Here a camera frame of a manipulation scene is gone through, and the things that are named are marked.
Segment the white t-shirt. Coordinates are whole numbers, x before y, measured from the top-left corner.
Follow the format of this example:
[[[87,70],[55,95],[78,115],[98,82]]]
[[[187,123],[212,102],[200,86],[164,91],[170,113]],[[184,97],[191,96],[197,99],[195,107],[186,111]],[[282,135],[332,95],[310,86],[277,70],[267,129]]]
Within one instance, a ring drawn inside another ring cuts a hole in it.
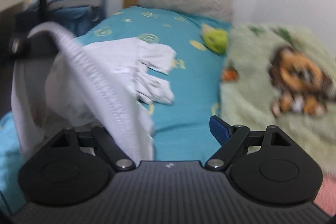
[[[138,38],[85,46],[54,22],[34,27],[29,38],[36,50],[52,45],[58,52],[14,66],[11,108],[23,159],[66,126],[98,122],[136,164],[153,160],[154,123],[146,106],[169,105],[174,94],[167,80],[147,71],[168,75],[175,50]]]

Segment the teal patterned bed sheet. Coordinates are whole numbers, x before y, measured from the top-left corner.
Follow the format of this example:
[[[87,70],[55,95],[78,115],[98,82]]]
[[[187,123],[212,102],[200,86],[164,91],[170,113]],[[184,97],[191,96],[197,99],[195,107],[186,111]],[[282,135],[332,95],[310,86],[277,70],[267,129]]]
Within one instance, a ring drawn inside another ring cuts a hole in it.
[[[219,147],[209,131],[209,118],[219,113],[219,81],[223,57],[201,39],[202,24],[228,30],[228,23],[202,16],[131,7],[113,14],[80,38],[85,45],[124,38],[166,44],[176,52],[166,76],[172,105],[153,103],[155,159],[206,161]]]

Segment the grey folded cloth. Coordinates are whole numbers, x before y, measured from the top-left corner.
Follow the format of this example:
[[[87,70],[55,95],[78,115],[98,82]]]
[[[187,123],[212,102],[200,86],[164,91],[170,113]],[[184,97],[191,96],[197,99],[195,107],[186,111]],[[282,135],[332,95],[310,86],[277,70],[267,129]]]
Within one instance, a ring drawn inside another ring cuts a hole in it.
[[[62,0],[49,4],[49,10],[58,10],[72,7],[99,7],[103,4],[102,0]]]

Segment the green lion fleece blanket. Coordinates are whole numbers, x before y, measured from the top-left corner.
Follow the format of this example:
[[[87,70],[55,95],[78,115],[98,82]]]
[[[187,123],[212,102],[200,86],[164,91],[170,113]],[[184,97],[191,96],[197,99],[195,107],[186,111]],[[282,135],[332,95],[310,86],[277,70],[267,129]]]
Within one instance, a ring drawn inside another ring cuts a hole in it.
[[[276,125],[335,176],[335,57],[306,27],[245,24],[230,32],[220,117]]]

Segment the green plush toy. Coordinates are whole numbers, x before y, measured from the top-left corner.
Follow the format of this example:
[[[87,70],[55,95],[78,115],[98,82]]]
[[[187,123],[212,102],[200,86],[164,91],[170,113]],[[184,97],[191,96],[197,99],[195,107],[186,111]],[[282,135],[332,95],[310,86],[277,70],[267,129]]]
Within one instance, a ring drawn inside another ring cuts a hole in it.
[[[221,28],[213,28],[207,24],[201,24],[201,38],[205,46],[217,55],[224,55],[228,45],[228,32]]]

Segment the pink fluffy blanket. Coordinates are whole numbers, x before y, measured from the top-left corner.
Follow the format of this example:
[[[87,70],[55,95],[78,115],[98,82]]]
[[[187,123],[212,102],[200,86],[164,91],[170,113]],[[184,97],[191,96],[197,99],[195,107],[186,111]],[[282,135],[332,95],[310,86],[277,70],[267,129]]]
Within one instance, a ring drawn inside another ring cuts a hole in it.
[[[323,175],[323,182],[314,200],[314,203],[329,216],[336,212],[336,185],[335,177]]]

